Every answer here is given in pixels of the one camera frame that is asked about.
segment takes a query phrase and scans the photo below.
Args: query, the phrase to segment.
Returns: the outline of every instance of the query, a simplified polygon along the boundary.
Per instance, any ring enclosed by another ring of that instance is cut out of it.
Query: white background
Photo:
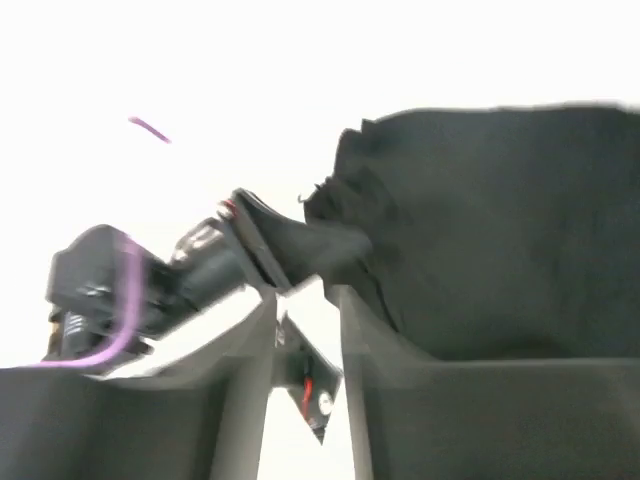
[[[51,255],[91,225],[111,223],[166,257],[237,186],[300,218],[298,193],[330,173],[340,132],[362,118],[637,105],[634,5],[3,2],[0,365],[42,356]],[[299,443],[304,425],[291,411],[273,415],[272,449],[295,453],[281,471],[300,461],[299,477],[326,476],[328,461],[305,460],[317,452]]]

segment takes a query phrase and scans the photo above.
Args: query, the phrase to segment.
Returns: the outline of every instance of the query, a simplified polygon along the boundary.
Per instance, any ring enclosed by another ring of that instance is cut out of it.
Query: black fabric
[[[333,295],[357,480],[640,478],[637,360],[438,361]]]
[[[160,377],[0,370],[0,478],[256,478],[276,314],[271,295]]]
[[[640,354],[640,115],[420,110],[345,131],[307,221],[374,251],[325,275],[440,359]]]

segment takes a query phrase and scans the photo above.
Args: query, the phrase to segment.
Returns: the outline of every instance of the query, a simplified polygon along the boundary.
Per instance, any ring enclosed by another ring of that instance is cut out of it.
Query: red wire
[[[311,390],[313,383],[310,378],[304,379],[304,396],[302,397],[302,416],[305,420],[309,417],[309,403],[311,402]]]
[[[223,200],[222,204],[225,205],[229,210],[231,210],[233,213],[235,213],[236,211],[236,204],[233,203],[233,200]]]

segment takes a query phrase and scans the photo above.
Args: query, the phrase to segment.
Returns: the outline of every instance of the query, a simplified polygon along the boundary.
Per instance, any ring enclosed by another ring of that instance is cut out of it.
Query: purple wire
[[[147,122],[145,122],[141,118],[129,117],[129,121],[134,125],[138,125],[144,128],[145,130],[147,130],[148,132],[150,132],[151,134],[155,135],[157,138],[162,140],[164,143],[171,143],[171,140],[169,140],[166,136],[164,136],[162,133],[160,133],[158,130],[153,128],[151,125],[149,125]]]
[[[43,361],[29,367],[42,368],[89,368],[102,365],[113,360],[121,353],[134,337],[138,326],[140,307],[142,305],[142,254],[140,247],[128,236],[123,235],[122,251],[125,257],[124,282],[118,292],[119,315],[121,326],[112,337],[112,341],[103,350],[77,360]]]

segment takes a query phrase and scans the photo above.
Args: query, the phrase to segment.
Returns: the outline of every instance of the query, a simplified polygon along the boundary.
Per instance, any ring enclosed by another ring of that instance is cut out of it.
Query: purple cable
[[[113,335],[112,341],[104,349],[78,360],[43,361],[29,367],[42,368],[89,368],[102,365],[113,360],[121,353],[134,337],[138,326],[140,307],[142,305],[142,254],[140,247],[128,236],[123,235],[122,252],[125,257],[124,282],[118,292],[119,315],[121,327]]]
[[[144,120],[142,120],[141,118],[138,117],[129,117],[129,121],[131,123],[133,123],[134,125],[138,125],[142,128],[144,128],[146,131],[148,131],[149,133],[151,133],[152,135],[155,135],[157,138],[159,138],[160,140],[162,140],[164,143],[171,143],[171,140],[169,140],[167,137],[165,137],[162,133],[160,133],[158,130],[156,130],[155,128],[153,128],[151,125],[149,125],[147,122],[145,122]]]

